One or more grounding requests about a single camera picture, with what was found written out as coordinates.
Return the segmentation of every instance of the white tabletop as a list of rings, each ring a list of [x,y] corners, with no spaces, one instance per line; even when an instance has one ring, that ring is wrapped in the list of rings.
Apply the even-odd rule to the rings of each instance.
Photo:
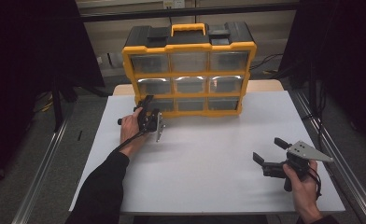
[[[72,202],[83,181],[120,141],[117,120],[132,113],[133,96],[111,96]],[[281,162],[286,151],[274,144],[303,140],[313,145],[286,91],[251,92],[240,116],[166,119],[159,143],[153,134],[127,169],[121,212],[132,215],[232,215],[294,212],[284,179],[262,175],[252,160]],[[344,206],[323,164],[318,163],[324,212]]]

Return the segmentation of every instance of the yellow storage organizer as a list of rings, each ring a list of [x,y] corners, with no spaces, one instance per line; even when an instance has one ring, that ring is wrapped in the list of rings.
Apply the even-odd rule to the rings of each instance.
[[[135,26],[122,50],[135,102],[165,118],[238,115],[256,44],[244,22]]]

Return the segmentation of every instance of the human hand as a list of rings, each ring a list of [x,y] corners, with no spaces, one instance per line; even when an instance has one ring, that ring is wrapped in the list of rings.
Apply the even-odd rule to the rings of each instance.
[[[317,171],[317,162],[310,160],[309,166]],[[317,176],[315,172],[309,169],[313,176]],[[317,183],[310,176],[299,179],[296,172],[287,164],[283,165],[285,174],[290,178],[293,194],[294,209],[299,213],[304,223],[312,223],[322,218],[317,209]]]
[[[139,125],[137,124],[137,117],[139,116],[140,111],[142,111],[142,107],[137,108],[132,115],[125,116],[121,121],[121,131],[120,131],[120,144],[125,142],[126,140],[132,138],[134,135],[139,133]],[[148,134],[135,138],[131,143],[127,146],[123,147],[120,150],[121,153],[125,154],[128,157],[132,157],[133,154],[140,149],[141,146],[146,141]]]

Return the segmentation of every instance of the person's arm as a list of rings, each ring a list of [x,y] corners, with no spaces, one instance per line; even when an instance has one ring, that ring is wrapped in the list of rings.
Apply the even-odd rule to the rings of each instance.
[[[309,161],[310,173],[317,176],[317,162]],[[290,178],[294,209],[300,215],[303,223],[338,223],[331,216],[323,217],[317,208],[317,183],[307,176],[300,180],[296,172],[287,164],[283,165],[285,174]]]
[[[120,143],[139,132],[137,116],[142,108],[122,119]],[[119,223],[123,199],[122,180],[129,157],[144,144],[146,136],[134,139],[120,151],[114,150],[85,180],[75,208],[65,223]]]

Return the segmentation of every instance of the gray floor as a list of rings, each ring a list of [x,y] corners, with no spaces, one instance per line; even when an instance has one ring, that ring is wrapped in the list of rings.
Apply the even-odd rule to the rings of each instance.
[[[252,73],[252,79],[268,78],[261,70],[276,69],[278,62],[270,62],[266,67]],[[104,91],[112,92],[119,83],[126,83],[125,77],[106,77]],[[290,90],[289,82],[282,80],[286,90]],[[28,223],[63,223],[68,216],[71,195],[76,190],[78,179],[90,152],[99,121],[106,105],[106,98],[93,96],[87,91],[77,90],[79,97],[75,104],[73,116],[68,123],[63,140],[49,168],[45,182],[38,195],[37,202]],[[299,113],[304,116],[292,93],[293,103]],[[45,102],[39,101],[38,107]],[[366,136],[351,128],[350,118],[331,97],[323,113],[324,125],[334,142],[342,151],[351,169],[366,188]],[[6,177],[0,180],[0,223],[11,223],[29,189],[36,170],[43,159],[49,141],[53,135],[53,111],[36,113],[31,129],[21,142],[13,159],[6,167]],[[308,120],[304,122],[307,131],[317,143],[317,134]],[[366,216],[356,202],[351,190],[344,182],[335,166],[331,166],[333,180],[342,198],[346,211],[334,216],[340,223],[366,223]],[[269,215],[269,223],[294,223],[296,215]],[[122,217],[120,223],[132,223],[132,217]]]

